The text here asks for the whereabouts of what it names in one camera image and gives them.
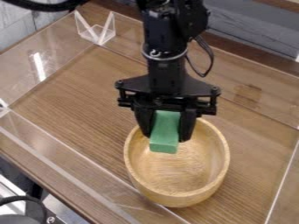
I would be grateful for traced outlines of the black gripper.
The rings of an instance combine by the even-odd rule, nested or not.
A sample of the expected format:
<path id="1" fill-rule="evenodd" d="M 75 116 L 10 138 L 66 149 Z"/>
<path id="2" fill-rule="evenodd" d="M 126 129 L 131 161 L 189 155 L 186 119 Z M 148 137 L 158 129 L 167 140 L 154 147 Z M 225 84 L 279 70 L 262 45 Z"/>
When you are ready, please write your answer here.
<path id="1" fill-rule="evenodd" d="M 148 74 L 118 80 L 118 105 L 135 111 L 146 137 L 151 136 L 155 110 L 182 112 L 179 141 L 193 138 L 197 117 L 217 115 L 221 89 L 189 75 L 186 60 L 150 61 Z"/>

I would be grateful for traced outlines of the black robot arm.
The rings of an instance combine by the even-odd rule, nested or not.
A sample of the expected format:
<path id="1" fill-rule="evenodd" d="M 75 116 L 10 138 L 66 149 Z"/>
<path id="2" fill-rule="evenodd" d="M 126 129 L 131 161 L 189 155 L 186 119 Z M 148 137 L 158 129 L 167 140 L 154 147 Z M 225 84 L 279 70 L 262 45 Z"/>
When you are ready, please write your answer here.
<path id="1" fill-rule="evenodd" d="M 154 132 L 158 112 L 176 112 L 179 140 L 186 142 L 197 118 L 217 114 L 221 96 L 221 89 L 202 81 L 207 74 L 193 78 L 186 69 L 193 64 L 187 56 L 191 41 L 214 54 L 202 39 L 210 12 L 203 0 L 136 0 L 136 5 L 143 17 L 147 74 L 115 83 L 118 105 L 132 109 L 146 136 Z"/>

